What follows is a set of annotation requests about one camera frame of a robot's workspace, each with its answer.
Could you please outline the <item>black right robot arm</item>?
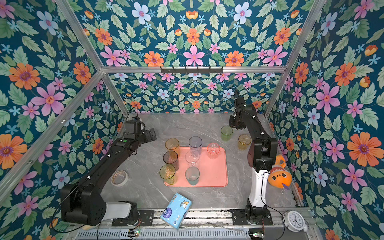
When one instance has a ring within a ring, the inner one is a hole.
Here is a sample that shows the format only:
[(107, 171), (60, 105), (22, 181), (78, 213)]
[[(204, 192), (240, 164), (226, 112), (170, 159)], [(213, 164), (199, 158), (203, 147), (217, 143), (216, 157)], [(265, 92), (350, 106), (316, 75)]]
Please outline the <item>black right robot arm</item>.
[(250, 224), (257, 224), (271, 217), (266, 201), (267, 183), (276, 161), (278, 143), (264, 129), (253, 105), (235, 104), (229, 126), (237, 130), (247, 129), (251, 137), (247, 159), (252, 168), (252, 183), (245, 218)]

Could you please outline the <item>blue transparent cup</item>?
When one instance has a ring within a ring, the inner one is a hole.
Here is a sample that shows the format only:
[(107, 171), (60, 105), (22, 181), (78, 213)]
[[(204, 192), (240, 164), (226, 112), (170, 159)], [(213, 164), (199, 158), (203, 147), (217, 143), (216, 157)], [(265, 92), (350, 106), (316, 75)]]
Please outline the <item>blue transparent cup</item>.
[(203, 140), (198, 136), (193, 136), (189, 139), (189, 146), (191, 151), (199, 153), (202, 152)]

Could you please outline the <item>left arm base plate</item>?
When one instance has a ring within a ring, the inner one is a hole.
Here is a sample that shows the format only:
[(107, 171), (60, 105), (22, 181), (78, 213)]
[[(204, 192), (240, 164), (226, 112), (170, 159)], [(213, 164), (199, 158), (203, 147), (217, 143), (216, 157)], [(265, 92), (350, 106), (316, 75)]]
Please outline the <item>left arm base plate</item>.
[(149, 227), (154, 220), (153, 210), (138, 210), (131, 212), (126, 218), (114, 219), (113, 227)]

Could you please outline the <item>clear transparent cup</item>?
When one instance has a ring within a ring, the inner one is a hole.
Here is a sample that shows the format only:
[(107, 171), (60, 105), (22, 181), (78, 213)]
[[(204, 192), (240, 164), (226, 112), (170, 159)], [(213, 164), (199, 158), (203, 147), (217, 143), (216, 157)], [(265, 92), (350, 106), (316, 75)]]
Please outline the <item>clear transparent cup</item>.
[(200, 159), (200, 153), (198, 151), (188, 151), (185, 154), (185, 160), (190, 167), (196, 167)]

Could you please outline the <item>teal frosted cup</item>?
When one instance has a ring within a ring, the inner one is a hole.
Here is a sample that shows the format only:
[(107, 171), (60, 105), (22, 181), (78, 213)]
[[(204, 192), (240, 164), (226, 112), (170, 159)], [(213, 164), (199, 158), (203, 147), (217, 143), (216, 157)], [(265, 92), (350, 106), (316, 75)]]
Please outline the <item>teal frosted cup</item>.
[(197, 167), (189, 167), (185, 172), (185, 177), (191, 186), (195, 186), (199, 182), (200, 170)]

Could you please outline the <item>light green tall cup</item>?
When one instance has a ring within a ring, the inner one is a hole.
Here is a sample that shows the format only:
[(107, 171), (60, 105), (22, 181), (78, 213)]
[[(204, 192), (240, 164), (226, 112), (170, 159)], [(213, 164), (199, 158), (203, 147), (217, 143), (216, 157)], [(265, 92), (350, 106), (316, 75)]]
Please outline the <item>light green tall cup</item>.
[(174, 185), (177, 182), (176, 168), (172, 164), (165, 164), (159, 171), (160, 177), (167, 185)]

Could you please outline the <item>dark grey plastic cup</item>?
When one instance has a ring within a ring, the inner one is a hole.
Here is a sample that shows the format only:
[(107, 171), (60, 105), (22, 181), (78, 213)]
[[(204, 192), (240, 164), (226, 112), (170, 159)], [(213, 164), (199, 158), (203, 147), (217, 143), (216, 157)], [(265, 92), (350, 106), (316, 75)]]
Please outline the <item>dark grey plastic cup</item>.
[(175, 151), (167, 151), (166, 153), (164, 153), (163, 155), (163, 161), (165, 164), (170, 164), (170, 165), (173, 165), (176, 169), (176, 171), (179, 170), (179, 162), (178, 162), (178, 159), (179, 159), (179, 155), (177, 152)]

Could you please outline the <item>pink transparent cup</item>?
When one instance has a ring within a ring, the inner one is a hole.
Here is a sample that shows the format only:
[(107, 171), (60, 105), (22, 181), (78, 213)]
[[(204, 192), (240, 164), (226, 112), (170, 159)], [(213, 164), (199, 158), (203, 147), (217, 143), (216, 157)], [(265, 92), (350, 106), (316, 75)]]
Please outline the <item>pink transparent cup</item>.
[(221, 147), (217, 143), (210, 143), (207, 146), (207, 152), (208, 152), (208, 157), (210, 159), (215, 159), (219, 156)]

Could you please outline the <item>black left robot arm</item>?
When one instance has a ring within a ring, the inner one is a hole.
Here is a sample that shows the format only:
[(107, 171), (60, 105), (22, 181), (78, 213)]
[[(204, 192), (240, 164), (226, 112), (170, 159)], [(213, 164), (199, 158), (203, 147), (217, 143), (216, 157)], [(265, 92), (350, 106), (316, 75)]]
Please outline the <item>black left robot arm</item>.
[(67, 223), (96, 226), (106, 219), (109, 204), (102, 190), (116, 169), (138, 148), (157, 139), (154, 129), (145, 130), (133, 139), (117, 139), (90, 172), (60, 191), (62, 220)]

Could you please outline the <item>pink plastic tray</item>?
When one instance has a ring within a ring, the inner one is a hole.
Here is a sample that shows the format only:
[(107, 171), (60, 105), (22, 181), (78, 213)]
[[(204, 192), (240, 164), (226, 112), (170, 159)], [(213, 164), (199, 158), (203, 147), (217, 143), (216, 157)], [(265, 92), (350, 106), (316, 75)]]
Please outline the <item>pink plastic tray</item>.
[(228, 170), (226, 150), (221, 148), (218, 156), (214, 159), (209, 157), (206, 149), (197, 161), (197, 168), (200, 176), (196, 185), (191, 185), (186, 178), (186, 171), (191, 165), (186, 161), (185, 155), (190, 151), (189, 147), (180, 147), (181, 157), (179, 161), (179, 170), (176, 171), (176, 182), (173, 185), (164, 182), (167, 187), (183, 188), (224, 188), (228, 184)]

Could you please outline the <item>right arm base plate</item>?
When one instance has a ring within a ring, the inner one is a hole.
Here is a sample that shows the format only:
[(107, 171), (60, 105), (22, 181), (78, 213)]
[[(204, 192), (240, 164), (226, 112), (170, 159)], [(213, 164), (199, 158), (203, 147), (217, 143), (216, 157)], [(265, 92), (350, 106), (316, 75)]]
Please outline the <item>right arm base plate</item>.
[(230, 209), (234, 226), (272, 226), (273, 219), (270, 210), (265, 215), (247, 215), (244, 209)]

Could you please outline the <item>yellow plastic cup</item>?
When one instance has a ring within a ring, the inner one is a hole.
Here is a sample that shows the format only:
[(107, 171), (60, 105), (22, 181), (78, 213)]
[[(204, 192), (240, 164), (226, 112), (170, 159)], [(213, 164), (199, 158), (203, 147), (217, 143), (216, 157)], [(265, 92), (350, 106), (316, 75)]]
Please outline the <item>yellow plastic cup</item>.
[(178, 156), (180, 156), (180, 142), (176, 138), (170, 138), (166, 141), (165, 147), (168, 151), (175, 152)]

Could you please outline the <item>green short cup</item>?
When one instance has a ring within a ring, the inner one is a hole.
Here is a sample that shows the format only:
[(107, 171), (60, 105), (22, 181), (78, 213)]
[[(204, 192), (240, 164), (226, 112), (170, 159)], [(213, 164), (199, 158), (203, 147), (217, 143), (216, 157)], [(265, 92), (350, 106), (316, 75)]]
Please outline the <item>green short cup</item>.
[(233, 128), (230, 126), (223, 126), (221, 128), (221, 139), (222, 141), (229, 141), (234, 133)]

